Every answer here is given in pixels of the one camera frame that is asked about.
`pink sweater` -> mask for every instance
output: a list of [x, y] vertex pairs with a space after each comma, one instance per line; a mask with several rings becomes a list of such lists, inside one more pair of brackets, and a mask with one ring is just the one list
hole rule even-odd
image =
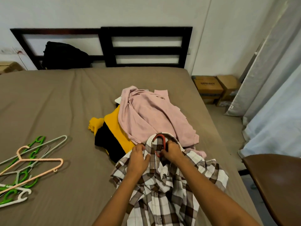
[[123, 89], [118, 122], [135, 144], [159, 132], [176, 137], [182, 147], [192, 147], [199, 136], [180, 109], [170, 103], [167, 90], [150, 92], [134, 86]]

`headboard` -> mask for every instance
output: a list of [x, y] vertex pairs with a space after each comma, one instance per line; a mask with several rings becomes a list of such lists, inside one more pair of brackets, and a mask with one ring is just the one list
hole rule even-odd
[[[93, 61], [104, 60], [107, 67], [156, 66], [184, 68], [192, 27], [101, 27], [95, 29], [11, 29], [28, 57], [38, 70], [43, 69], [40, 61], [43, 56], [35, 55], [24, 38], [32, 35], [98, 35], [103, 55], [90, 55]], [[181, 37], [180, 46], [169, 47], [114, 47], [113, 37]], [[178, 55], [178, 63], [130, 63], [118, 64], [117, 55]]]

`person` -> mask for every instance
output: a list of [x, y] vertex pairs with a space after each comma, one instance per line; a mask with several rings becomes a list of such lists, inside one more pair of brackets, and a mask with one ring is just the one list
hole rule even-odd
[[[200, 207], [213, 226], [259, 226], [242, 207], [210, 182], [182, 154], [179, 145], [167, 142], [168, 152], [161, 153], [182, 172]], [[151, 156], [143, 158], [144, 145], [133, 147], [126, 176], [110, 201], [101, 211], [93, 226], [120, 226], [126, 213], [134, 187], [146, 171]]]

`checkered shirt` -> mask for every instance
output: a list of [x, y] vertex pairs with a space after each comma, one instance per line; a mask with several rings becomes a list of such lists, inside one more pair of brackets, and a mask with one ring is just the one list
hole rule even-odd
[[[161, 134], [166, 142], [173, 139], [179, 144], [171, 134]], [[155, 136], [152, 135], [146, 142], [143, 155], [144, 158], [147, 154], [151, 155], [150, 164], [132, 193], [124, 222], [127, 219], [128, 226], [194, 226], [199, 204], [181, 171], [167, 159], [156, 156], [155, 151], [163, 149], [163, 140], [157, 138], [152, 142]], [[225, 190], [228, 176], [215, 159], [205, 161], [195, 152], [180, 148], [198, 171], [221, 190]], [[111, 174], [117, 188], [126, 175], [130, 153], [116, 164]]]

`brown bed sheet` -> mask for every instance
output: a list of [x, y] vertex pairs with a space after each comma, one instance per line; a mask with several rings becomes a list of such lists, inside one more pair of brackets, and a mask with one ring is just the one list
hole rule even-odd
[[[114, 100], [131, 85], [150, 91], [168, 90], [171, 103], [181, 109], [200, 136], [196, 148], [205, 151], [208, 159], [215, 158], [229, 175], [227, 194], [261, 223], [187, 71], [121, 67], [20, 71], [0, 76], [0, 161], [14, 156], [19, 147], [40, 135], [47, 140], [68, 136], [67, 143], [51, 154], [64, 159], [62, 168], [41, 178], [27, 201], [0, 208], [1, 225], [93, 223], [115, 191], [110, 182], [114, 164], [103, 149], [94, 146], [88, 123], [92, 117], [111, 113]], [[32, 173], [45, 168], [38, 165]], [[196, 225], [210, 225], [201, 210]]]

